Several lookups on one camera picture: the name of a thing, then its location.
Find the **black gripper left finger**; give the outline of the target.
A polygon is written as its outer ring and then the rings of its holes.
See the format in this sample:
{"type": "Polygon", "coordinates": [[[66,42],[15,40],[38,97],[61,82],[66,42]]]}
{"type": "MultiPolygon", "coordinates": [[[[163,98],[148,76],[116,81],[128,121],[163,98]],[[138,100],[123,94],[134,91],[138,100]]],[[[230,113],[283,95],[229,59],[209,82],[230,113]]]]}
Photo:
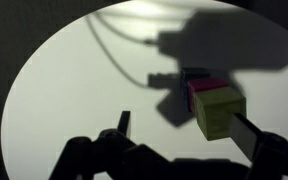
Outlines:
{"type": "Polygon", "coordinates": [[[122,133],[123,135],[127,136],[128,135],[128,127],[129,127],[129,122],[130,122],[130,111],[123,111],[121,113],[119,123],[117,126],[117,130],[122,133]]]}

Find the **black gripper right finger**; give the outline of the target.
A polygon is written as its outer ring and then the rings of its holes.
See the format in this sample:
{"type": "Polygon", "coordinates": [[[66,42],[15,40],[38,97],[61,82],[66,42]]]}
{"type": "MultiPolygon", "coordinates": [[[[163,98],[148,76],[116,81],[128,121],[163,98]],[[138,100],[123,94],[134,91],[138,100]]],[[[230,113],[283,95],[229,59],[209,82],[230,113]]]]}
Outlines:
{"type": "Polygon", "coordinates": [[[229,135],[249,161],[253,161],[263,132],[242,114],[234,113],[230,120],[229,135]]]}

